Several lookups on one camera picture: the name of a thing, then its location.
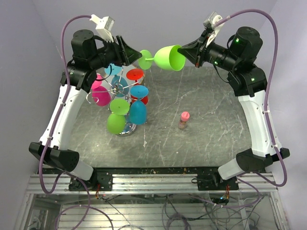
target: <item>small pink bottle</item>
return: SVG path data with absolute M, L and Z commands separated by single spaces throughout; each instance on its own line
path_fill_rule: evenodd
M 180 121 L 178 123 L 178 128 L 185 129 L 188 125 L 187 122 L 188 122 L 189 118 L 190 118 L 190 114 L 186 111 L 183 112 L 181 114 L 181 118 L 180 118 Z

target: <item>wire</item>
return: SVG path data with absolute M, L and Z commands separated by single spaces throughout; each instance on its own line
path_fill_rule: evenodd
M 248 13 L 248 12 L 255 12 L 255 13 L 259 13 L 264 15 L 272 24 L 273 30 L 274 30 L 274 41 L 275 41 L 275 45 L 274 45 L 274 54 L 273 54 L 273 61 L 272 61 L 272 66 L 271 66 L 271 70 L 270 70 L 270 74 L 269 74 L 269 78 L 268 78 L 268 83 L 267 83 L 267 88 L 265 91 L 265 96 L 264 96 L 264 111 L 268 111 L 268 98 L 269 98 L 269 93 L 270 93 L 270 87 L 271 87 L 271 81 L 273 78 L 273 73 L 274 73 L 274 69 L 275 69 L 275 64 L 276 64 L 276 59 L 277 59 L 277 50 L 278 50 L 278 32 L 277 32 L 277 27 L 276 24 L 274 22 L 274 19 L 266 12 L 258 10 L 258 9 L 248 9 L 248 10 L 242 10 L 239 12 L 236 12 L 230 16 L 227 16 L 225 19 L 222 19 L 220 21 L 218 21 L 216 24 L 213 25 L 213 28 L 216 28 L 217 26 L 227 22 L 228 20 L 230 20 L 231 18 L 234 18 L 240 14 L 244 14 L 244 13 Z M 284 164 L 283 161 L 283 157 L 281 156 L 279 149 L 277 148 L 276 145 L 276 140 L 274 137 L 274 132 L 273 132 L 273 128 L 271 125 L 271 121 L 270 121 L 270 116 L 269 113 L 264 113 L 265 118 L 266 118 L 266 122 L 268 125 L 268 130 L 270 133 L 270 137 L 272 140 L 272 145 L 274 146 L 274 150 L 276 151 L 277 157 L 280 161 L 280 164 L 282 166 L 283 169 L 283 182 L 281 184 L 277 184 L 274 181 L 270 181 L 268 178 L 266 178 L 265 176 L 261 175 L 260 173 L 256 172 L 256 174 L 260 177 L 262 177 L 264 180 L 266 180 L 267 182 L 271 183 L 272 185 L 276 186 L 276 187 L 282 187 L 287 183 L 288 180 L 288 175 L 287 175 L 287 170 L 286 170 L 286 166 Z
M 175 211 L 176 213 L 178 213 L 177 210 L 175 209 L 173 203 L 170 201 L 170 199 L 166 198 L 166 201 L 169 201 L 169 203 L 170 203 L 171 206 L 173 207 L 174 211 Z M 166 214 L 166 216 L 167 216 L 168 218 L 170 218 L 169 215 L 166 213 L 166 207 L 165 207 L 165 214 Z M 186 218 L 186 219 L 187 219 L 188 221 L 195 221 L 195 220 L 199 220 L 199 219 L 206 219 L 206 218 L 202 218 L 202 217 L 205 217 L 205 216 L 207 216 L 207 215 L 208 215 L 208 213 L 203 214 L 203 215 L 201 215 L 201 216 L 199 216 L 199 217 L 197 217 L 197 218 Z
M 110 219 L 110 217 L 109 217 L 105 212 L 103 212 L 103 211 L 101 211 L 100 209 L 97 209 L 97 208 L 95 208 L 95 207 L 90 207 L 90 206 L 87 206 L 87 205 L 73 205 L 73 206 L 71 206 L 71 207 L 68 207 L 68 208 L 64 209 L 62 212 L 60 212 L 59 216 L 62 215 L 62 213 L 65 212 L 65 211 L 67 211 L 68 209 L 76 208 L 76 207 L 90 208 L 90 209 L 92 209 L 92 210 L 95 210 L 95 211 L 97 211 L 97 212 L 100 212 L 100 213 L 103 214 L 105 217 L 107 217 L 107 219 L 109 220 L 109 222 L 110 222 L 110 224 L 111 224 L 112 230 L 114 230 L 114 226 L 113 226 L 113 223 L 112 223 L 112 220 Z
M 136 225 L 130 225 L 130 224 L 128 224 L 128 225 L 124 225 L 124 226 L 122 226 L 122 227 L 120 227 L 118 230 L 121 230 L 121 229 L 124 229 L 124 228 L 135 228 L 135 229 L 139 229 L 139 230 L 144 230 L 144 229 L 142 229 L 141 227 L 139 227 L 139 226 L 136 226 Z
M 219 73 L 219 71 L 217 70 L 217 67 L 216 67 L 215 65 L 213 65 L 213 68 L 215 69 L 217 75 L 220 77 L 220 79 L 221 79 L 223 82 L 229 83 L 228 81 L 225 81 L 225 80 L 221 77 L 221 75 L 220 75 L 220 73 Z
M 129 223 L 129 226 L 131 226 L 131 229 L 133 230 L 133 227 L 132 227 L 131 223 L 129 222 L 129 220 L 127 220 L 125 215 L 122 214 L 116 207 L 114 207 L 108 200 L 106 200 L 106 199 L 103 199 L 103 200 L 106 201 L 109 205 L 111 205 L 119 214 L 121 214 L 124 217 L 124 219 Z
M 247 205 L 222 206 L 222 205 L 219 205 L 219 204 L 216 204 L 216 203 L 212 202 L 211 200 L 205 200 L 205 199 L 202 199 L 202 198 L 200 198 L 200 197 L 198 197 L 198 196 L 193 196 L 193 195 L 191 195 L 191 197 L 192 197 L 192 198 L 195 198 L 195 199 L 198 199 L 198 200 L 201 200 L 201 201 L 203 201 L 203 202 L 212 204 L 212 205 L 217 206 L 217 207 L 222 207 L 222 208 L 241 208 L 241 207 L 248 207 L 248 206 L 251 206 L 251 205 L 257 203 L 257 202 L 260 200 L 260 192 L 259 192 L 259 190 L 258 190 L 255 186 L 253 186 L 252 184 L 250 184 L 249 182 L 243 181 L 243 180 L 241 180 L 240 178 L 237 178 L 237 180 L 239 180 L 239 181 L 241 181 L 241 182 L 243 182 L 243 183 L 249 185 L 249 186 L 252 187 L 253 189 L 255 189 L 258 198 L 257 198 L 255 201 L 253 201 L 253 202 L 251 202 L 250 204 L 247 204 Z
M 85 219 L 85 217 L 86 217 L 88 211 L 89 211 L 90 208 L 91 208 L 91 207 L 90 207 L 90 204 L 91 204 L 90 192 L 89 192 L 89 190 L 88 190 L 86 184 L 84 183 L 83 180 L 81 180 L 81 179 L 79 179 L 79 178 L 76 178 L 76 179 L 84 186 L 84 188 L 85 188 L 85 190 L 86 190 L 86 193 L 87 193 L 88 202 L 87 202 L 87 206 L 85 206 L 85 207 L 86 207 L 85 214 L 83 215 L 83 217 L 81 218 L 81 220 L 79 221 L 79 223 L 78 223 L 75 227 L 73 227 L 71 230 L 75 230 L 75 229 L 84 221 L 84 219 Z M 61 211 L 61 212 L 58 214 L 58 216 L 56 217 L 56 219 L 55 219 L 55 221 L 54 221 L 54 225 L 55 225 L 54 229 L 55 229 L 55 230 L 58 229 L 58 224 L 59 224 L 59 218 L 60 218 L 60 216 L 61 216 L 65 211 L 67 211 L 67 210 L 69 210 L 69 209 L 72 209 L 72 208 L 74 208 L 74 207 L 77 207 L 77 206 L 68 207 L 68 208 L 64 209 L 63 211 Z
M 38 217 L 34 217 L 33 219 L 37 219 L 38 221 L 38 228 L 40 229 L 41 228 L 41 222 L 40 222 L 40 219 Z
M 36 223 L 37 223 L 37 221 L 33 221 L 32 224 L 30 224 L 28 227 L 31 227 L 32 225 L 34 225 L 34 224 L 36 224 Z
M 73 22 L 74 20 L 77 20 L 77 19 L 79 19 L 79 18 L 91 18 L 91 16 L 90 16 L 90 15 L 80 15 L 80 16 L 77 16 L 77 17 L 74 17 L 74 18 L 70 19 L 68 22 L 65 23 L 65 25 L 64 25 L 64 27 L 63 27 L 63 29 L 62 29 L 62 32 L 61 32 L 61 51 L 62 51 L 62 60 L 63 60 L 63 64 L 64 64 L 64 71 L 65 71 L 66 81 L 67 81 L 67 89 L 66 89 L 66 92 L 65 92 L 65 94 L 64 94 L 62 103 L 60 104 L 59 109 L 58 109 L 58 111 L 57 111 L 57 113 L 56 113 L 56 115 L 55 115 L 55 118 L 54 118 L 54 120 L 53 120 L 52 126 L 51 126 L 51 128 L 50 128 L 50 132 L 49 132 L 49 138 L 48 138 L 47 141 L 46 141 L 46 144 L 45 144 L 45 146 L 44 146 L 44 148 L 43 148 L 43 151 L 42 151 L 42 154 L 41 154 L 41 157 L 40 157 L 40 160 L 39 160 L 39 167 L 38 167 L 39 181 L 40 181 L 40 185 L 41 185 L 41 187 L 42 187 L 43 192 L 46 193 L 46 194 L 51 194 L 51 193 L 53 193 L 53 191 L 54 191 L 55 188 L 56 188 L 56 185 L 57 185 L 57 183 L 58 183 L 58 180 L 59 180 L 60 176 L 63 174 L 63 173 L 60 173 L 59 175 L 57 175 L 57 177 L 56 177 L 56 179 L 55 179 L 55 181 L 54 181 L 54 184 L 53 184 L 51 190 L 48 191 L 48 190 L 46 189 L 46 187 L 45 187 L 44 178 L 43 178 L 43 163 L 44 163 L 44 157 L 45 157 L 47 148 L 49 147 L 49 145 L 50 145 L 50 143 L 51 143 L 51 139 L 52 139 L 53 132 L 54 132 L 54 130 L 55 130 L 55 128 L 56 128 L 56 124 L 57 124 L 57 122 L 58 122 L 59 116 L 60 116 L 60 114 L 61 114 L 61 112 L 62 112 L 62 109 L 63 109 L 63 107 L 64 107 L 64 104 L 66 103 L 66 100 L 67 100 L 67 98 L 68 98 L 68 95 L 69 95 L 69 92 L 70 92 L 70 89 L 71 89 L 71 81 L 70 81 L 70 78 L 69 78 L 69 73 L 68 73 L 67 63 L 66 63 L 65 53 L 64 53 L 64 34 L 65 34 L 65 30 L 66 30 L 67 26 L 68 26 L 71 22 Z M 86 189 L 86 191 L 87 191 L 87 193 L 88 193 L 88 206 L 87 206 L 87 209 L 86 209 L 86 211 L 85 211 L 84 216 L 81 218 L 81 220 L 79 221 L 79 223 L 78 223 L 74 228 L 72 228 L 72 230 L 76 229 L 76 228 L 83 222 L 83 220 L 85 219 L 85 217 L 86 217 L 86 215 L 87 215 L 89 209 L 91 208 L 91 207 L 90 207 L 90 194 L 89 194 L 89 191 L 88 191 L 88 189 L 87 189 L 85 183 L 84 183 L 81 179 L 77 178 L 77 180 L 80 181 L 80 183 L 85 187 L 85 189 Z M 58 225 L 58 221 L 59 221 L 59 217 L 60 217 L 61 213 L 57 216 L 56 221 L 55 221 L 55 229 L 56 229 L 56 230 L 58 229 L 57 225 Z
M 258 216 L 258 219 L 257 219 L 257 221 L 256 221 L 256 223 L 254 225 L 254 226 L 257 226 L 258 222 L 259 222 L 259 219 L 260 219 L 260 215 L 257 212 L 253 212 L 253 213 L 255 213 Z
M 120 197 L 120 196 L 122 196 L 122 195 L 117 195 L 117 196 L 116 196 L 116 197 L 114 197 L 114 198 L 111 198 L 111 199 L 105 199 L 105 200 L 107 200 L 107 201 L 111 201 L 111 200 L 114 200 L 115 198 Z
M 95 81 L 103 81 L 103 80 L 107 79 L 108 77 L 110 77 L 110 76 L 111 76 L 111 73 L 112 73 L 112 66 L 111 66 L 111 64 L 109 65 L 109 67 L 110 67 L 110 73 L 109 73 L 109 75 L 108 75 L 106 78 L 96 79 Z
M 206 210 L 206 212 L 207 212 L 207 214 L 208 214 L 208 217 L 210 218 L 211 222 L 215 225 L 216 229 L 219 230 L 219 227 L 217 226 L 216 222 L 215 222 L 215 221 L 212 219 L 212 217 L 210 216 L 206 204 L 205 204 L 205 210 Z
M 185 230 L 188 230 L 188 229 L 191 230 L 191 226 L 188 223 L 187 218 L 185 218 L 185 216 L 183 216 L 180 213 L 173 214 L 172 217 L 167 221 L 167 224 L 166 224 L 166 229 L 167 230 L 170 228 L 170 226 L 174 222 L 174 220 L 181 220 L 184 223 L 184 229 Z
M 247 225 L 247 223 L 248 223 L 248 219 L 250 218 L 251 214 L 252 214 L 253 211 L 255 210 L 256 206 L 257 206 L 257 205 L 260 203 L 260 201 L 263 200 L 263 199 L 264 199 L 264 196 L 263 196 L 263 197 L 257 202 L 257 204 L 253 207 L 253 209 L 251 210 L 249 216 L 248 216 L 247 218 L 245 218 L 245 219 L 240 220 L 240 221 L 239 221 L 237 224 L 235 224 L 235 225 L 238 225 L 238 224 L 241 223 L 242 221 L 246 220 L 245 226 L 244 226 L 244 228 L 243 228 L 243 229 L 245 229 L 245 227 L 246 227 L 246 225 Z

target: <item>white wall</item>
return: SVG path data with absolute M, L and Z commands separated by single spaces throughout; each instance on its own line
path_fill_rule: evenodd
M 136 50 L 148 49 L 152 54 L 162 47 L 185 45 L 197 39 L 204 27 L 203 21 L 213 12 L 227 16 L 238 10 L 258 8 L 270 12 L 276 0 L 33 0 L 46 28 L 59 47 L 59 34 L 63 24 L 80 14 L 110 16 L 115 20 L 113 35 L 122 35 L 126 43 Z M 220 32 L 217 42 L 226 45 L 228 38 L 236 33 L 242 22 L 260 29 L 265 19 L 242 15 L 228 22 Z M 79 19 L 72 23 L 66 54 L 71 57 L 69 40 L 80 29 L 94 30 L 94 23 Z
M 280 188 L 282 202 L 293 230 L 306 229 L 307 212 L 307 1 L 278 0 L 271 12 L 279 32 L 279 51 L 269 96 L 273 121 L 282 145 L 290 149 L 285 160 L 288 183 Z M 269 74 L 273 32 L 269 21 L 260 30 L 264 45 L 258 66 Z M 278 182 L 283 179 L 279 163 L 272 167 Z
M 0 229 L 12 230 L 59 92 L 60 56 L 30 0 L 0 0 Z

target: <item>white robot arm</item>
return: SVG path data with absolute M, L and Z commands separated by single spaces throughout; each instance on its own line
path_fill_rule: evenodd
M 94 35 L 90 30 L 79 30 L 74 33 L 71 41 L 73 60 L 67 64 L 70 78 L 69 95 L 57 118 L 56 114 L 68 87 L 66 75 L 63 73 L 59 99 L 48 127 L 39 142 L 31 142 L 29 146 L 29 151 L 40 160 L 49 140 L 44 163 L 87 181 L 88 186 L 96 183 L 95 170 L 80 160 L 78 152 L 68 149 L 77 113 L 96 80 L 97 69 L 107 68 L 111 63 L 128 66 L 142 56 L 140 52 L 129 47 L 120 35 L 116 36 L 116 39 L 112 37 L 110 30 L 114 23 L 113 19 L 110 17 L 100 19 L 92 15 L 91 21 L 96 23 L 96 29 L 101 37 Z M 104 46 L 97 49 L 96 40 L 101 41 Z M 49 133 L 54 122 L 56 122 L 55 129 L 51 138 Z
M 267 87 L 266 76 L 254 61 L 262 46 L 262 39 L 257 30 L 250 27 L 241 27 L 236 34 L 231 36 L 224 48 L 216 43 L 214 39 L 220 30 L 220 26 L 213 28 L 213 24 L 221 20 L 221 16 L 213 13 L 204 22 L 205 30 L 194 42 L 191 42 L 178 49 L 196 67 L 204 62 L 212 63 L 228 71 L 228 83 L 233 88 L 247 119 L 252 147 L 240 152 L 235 159 L 220 166 L 218 172 L 222 179 L 228 180 L 244 172 L 264 170 L 265 167 L 278 161 L 274 148 L 277 148 L 282 156 L 286 158 L 290 152 L 282 148 L 272 127 L 275 143 L 273 145 L 264 109 L 264 97 Z

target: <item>gray table surface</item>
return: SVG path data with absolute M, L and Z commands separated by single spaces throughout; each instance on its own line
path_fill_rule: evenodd
M 226 72 L 221 76 L 226 79 Z M 131 136 L 108 133 L 110 112 L 84 101 L 70 141 L 84 162 L 93 167 L 220 166 L 251 147 L 243 109 L 213 68 L 170 72 L 152 67 L 144 80 L 147 123 Z M 190 120 L 181 130 L 184 111 Z

